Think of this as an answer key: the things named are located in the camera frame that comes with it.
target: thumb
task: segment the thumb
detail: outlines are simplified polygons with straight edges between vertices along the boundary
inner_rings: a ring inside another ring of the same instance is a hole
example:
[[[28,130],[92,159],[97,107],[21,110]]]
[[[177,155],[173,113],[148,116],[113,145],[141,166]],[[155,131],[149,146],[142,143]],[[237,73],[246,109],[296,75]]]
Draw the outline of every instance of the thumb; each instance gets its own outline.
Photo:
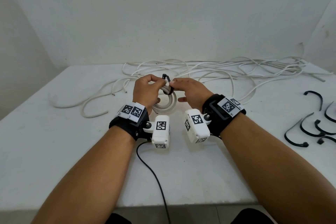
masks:
[[[175,90],[186,91],[189,88],[189,82],[169,82],[169,85],[172,86]]]
[[[162,88],[163,86],[166,85],[166,80],[165,79],[159,79],[156,82],[154,82],[152,84],[157,90],[159,90],[160,88]]]

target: hand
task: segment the hand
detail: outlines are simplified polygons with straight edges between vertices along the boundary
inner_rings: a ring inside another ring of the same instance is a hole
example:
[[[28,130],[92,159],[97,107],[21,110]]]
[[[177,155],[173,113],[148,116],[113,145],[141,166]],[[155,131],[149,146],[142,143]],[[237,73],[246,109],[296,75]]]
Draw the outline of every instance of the hand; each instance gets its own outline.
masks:
[[[204,102],[213,95],[201,82],[191,78],[175,78],[169,85],[175,90],[184,91],[185,97],[179,98],[179,102],[188,102],[191,108],[199,109],[200,112]]]
[[[133,90],[133,102],[144,105],[148,115],[151,114],[153,105],[160,102],[159,90],[165,85],[166,80],[152,74],[137,79]]]

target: black pants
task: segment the black pants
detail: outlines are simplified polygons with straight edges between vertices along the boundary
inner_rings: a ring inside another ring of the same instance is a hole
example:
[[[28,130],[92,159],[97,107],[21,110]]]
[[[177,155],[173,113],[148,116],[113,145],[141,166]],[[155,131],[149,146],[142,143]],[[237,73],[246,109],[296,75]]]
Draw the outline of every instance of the black pants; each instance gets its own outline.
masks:
[[[130,221],[126,220],[124,217],[112,213],[105,224],[120,223],[120,224],[132,224]],[[270,218],[268,218],[261,211],[252,208],[246,208],[242,210],[237,217],[231,222],[231,224],[274,224]]]

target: forearm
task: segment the forearm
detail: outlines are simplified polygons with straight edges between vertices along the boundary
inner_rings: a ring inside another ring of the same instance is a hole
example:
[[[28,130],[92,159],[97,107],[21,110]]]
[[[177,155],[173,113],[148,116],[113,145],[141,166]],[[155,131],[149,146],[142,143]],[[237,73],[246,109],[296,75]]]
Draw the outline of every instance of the forearm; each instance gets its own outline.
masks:
[[[32,223],[105,223],[118,200],[134,145],[127,132],[110,128],[63,177]]]
[[[221,138],[258,201],[276,221],[336,223],[335,188],[291,148],[243,114]]]

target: white wall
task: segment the white wall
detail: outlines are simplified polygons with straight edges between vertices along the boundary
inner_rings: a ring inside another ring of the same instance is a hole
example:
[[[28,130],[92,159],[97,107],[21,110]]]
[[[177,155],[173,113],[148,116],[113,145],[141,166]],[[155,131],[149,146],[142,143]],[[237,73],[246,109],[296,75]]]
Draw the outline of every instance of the white wall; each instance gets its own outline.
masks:
[[[330,0],[18,0],[58,67],[287,56]]]
[[[308,61],[336,73],[336,0],[331,0],[307,45]]]
[[[16,0],[0,0],[0,120],[57,75]]]

